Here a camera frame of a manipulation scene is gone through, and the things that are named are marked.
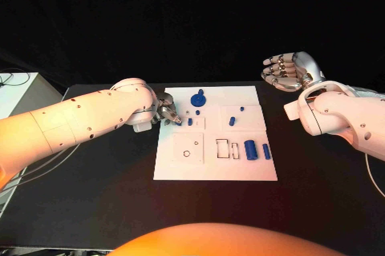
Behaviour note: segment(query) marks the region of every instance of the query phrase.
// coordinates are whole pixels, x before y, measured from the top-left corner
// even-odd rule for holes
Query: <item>black curtain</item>
[[[329,80],[385,92],[381,0],[0,0],[0,66],[75,83],[260,80],[307,51]]]

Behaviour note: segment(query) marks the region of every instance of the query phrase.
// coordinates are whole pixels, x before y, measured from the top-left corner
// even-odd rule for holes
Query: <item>black table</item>
[[[0,247],[114,249],[172,225],[219,222],[261,227],[353,255],[385,251],[385,199],[364,153],[338,136],[310,136],[283,105],[299,93],[264,82],[170,83],[166,87],[255,85],[278,181],[154,181],[159,124],[85,142],[62,166],[20,186],[0,219]],[[75,85],[66,99],[110,88]],[[385,188],[385,163],[369,157]]]

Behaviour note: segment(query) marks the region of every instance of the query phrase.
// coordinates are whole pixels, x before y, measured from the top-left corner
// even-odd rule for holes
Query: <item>white board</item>
[[[206,104],[195,107],[191,97],[203,90]],[[268,144],[265,121],[254,86],[166,88],[173,95],[182,126],[162,124],[156,153],[154,180],[263,180],[277,181],[271,159],[265,159],[263,144]],[[229,117],[235,124],[229,126]],[[218,158],[216,139],[228,139],[229,158]],[[247,140],[254,140],[257,160],[247,160]],[[234,158],[232,143],[238,147]],[[221,142],[221,153],[227,151]],[[185,151],[193,151],[188,157]]]

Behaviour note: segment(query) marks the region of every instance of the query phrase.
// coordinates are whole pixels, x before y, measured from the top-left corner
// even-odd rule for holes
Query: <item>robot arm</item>
[[[141,79],[120,81],[111,90],[79,97],[0,120],[0,189],[35,161],[118,129],[152,129],[165,117],[182,122],[173,97],[157,99]]]
[[[326,81],[306,52],[271,57],[263,71],[265,81],[283,91],[303,89],[299,100],[286,104],[290,120],[300,119],[310,135],[342,136],[362,152],[385,160],[385,95]]]

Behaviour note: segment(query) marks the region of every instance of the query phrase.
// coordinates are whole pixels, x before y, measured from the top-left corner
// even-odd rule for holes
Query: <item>screw hole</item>
[[[365,140],[369,140],[371,137],[372,137],[372,133],[371,132],[366,132],[365,133],[365,136],[364,136]]]

